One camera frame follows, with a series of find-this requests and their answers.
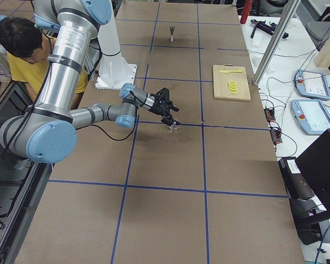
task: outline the label sticker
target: label sticker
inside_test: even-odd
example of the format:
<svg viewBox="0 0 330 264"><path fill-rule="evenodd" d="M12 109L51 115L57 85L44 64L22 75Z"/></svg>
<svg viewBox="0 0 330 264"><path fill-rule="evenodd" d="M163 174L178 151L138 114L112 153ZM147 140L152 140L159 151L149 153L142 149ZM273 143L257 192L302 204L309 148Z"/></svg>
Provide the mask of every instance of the label sticker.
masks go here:
<svg viewBox="0 0 330 264"><path fill-rule="evenodd" d="M301 171L299 171L299 168L297 167L297 164L294 159L288 159L287 165L290 168L292 174L301 173Z"/></svg>
<svg viewBox="0 0 330 264"><path fill-rule="evenodd" d="M67 46L81 53L86 39L87 35L78 29L70 26L62 26L55 46Z"/></svg>

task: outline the chair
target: chair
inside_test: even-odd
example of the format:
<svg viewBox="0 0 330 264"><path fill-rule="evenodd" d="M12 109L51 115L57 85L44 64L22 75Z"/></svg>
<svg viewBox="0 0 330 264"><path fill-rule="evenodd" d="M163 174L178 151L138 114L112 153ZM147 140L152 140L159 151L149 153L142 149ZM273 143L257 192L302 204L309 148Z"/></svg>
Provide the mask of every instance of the chair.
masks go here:
<svg viewBox="0 0 330 264"><path fill-rule="evenodd" d="M281 13L288 0L260 0L260 13L271 15Z"/></svg>
<svg viewBox="0 0 330 264"><path fill-rule="evenodd" d="M306 31L318 50L322 48L325 41L330 37L330 21L325 21L328 18L330 18L330 13L326 14L321 21L313 21L306 24Z"/></svg>

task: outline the red bottle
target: red bottle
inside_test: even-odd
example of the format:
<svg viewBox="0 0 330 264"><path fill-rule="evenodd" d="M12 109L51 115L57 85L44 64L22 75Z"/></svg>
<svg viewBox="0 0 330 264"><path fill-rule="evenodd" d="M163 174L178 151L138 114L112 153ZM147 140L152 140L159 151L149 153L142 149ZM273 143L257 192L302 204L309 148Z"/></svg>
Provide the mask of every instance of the red bottle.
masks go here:
<svg viewBox="0 0 330 264"><path fill-rule="evenodd" d="M240 21L241 24L246 24L247 17L251 12L252 4L253 4L253 0L246 0L246 3L244 4L243 13L241 16L241 21Z"/></svg>

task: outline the person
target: person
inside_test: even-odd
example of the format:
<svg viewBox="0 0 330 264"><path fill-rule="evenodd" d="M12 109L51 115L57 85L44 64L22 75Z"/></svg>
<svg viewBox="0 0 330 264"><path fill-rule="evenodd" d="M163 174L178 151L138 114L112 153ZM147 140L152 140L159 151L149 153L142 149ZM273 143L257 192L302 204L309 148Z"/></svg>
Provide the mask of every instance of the person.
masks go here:
<svg viewBox="0 0 330 264"><path fill-rule="evenodd" d="M7 50L12 79L25 83L27 92L35 100L49 62L56 38L44 35L35 24L25 18L7 17L0 22L0 43ZM75 90L71 109L78 108L87 87L88 76L83 69Z"/></svg>

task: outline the yellow knife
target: yellow knife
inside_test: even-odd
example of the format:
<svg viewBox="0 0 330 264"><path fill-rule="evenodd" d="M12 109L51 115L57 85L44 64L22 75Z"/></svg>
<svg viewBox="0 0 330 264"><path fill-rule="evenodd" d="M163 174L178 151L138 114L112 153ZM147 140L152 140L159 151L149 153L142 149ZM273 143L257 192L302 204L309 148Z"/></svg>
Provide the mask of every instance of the yellow knife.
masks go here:
<svg viewBox="0 0 330 264"><path fill-rule="evenodd" d="M243 70L219 70L220 73L242 73Z"/></svg>

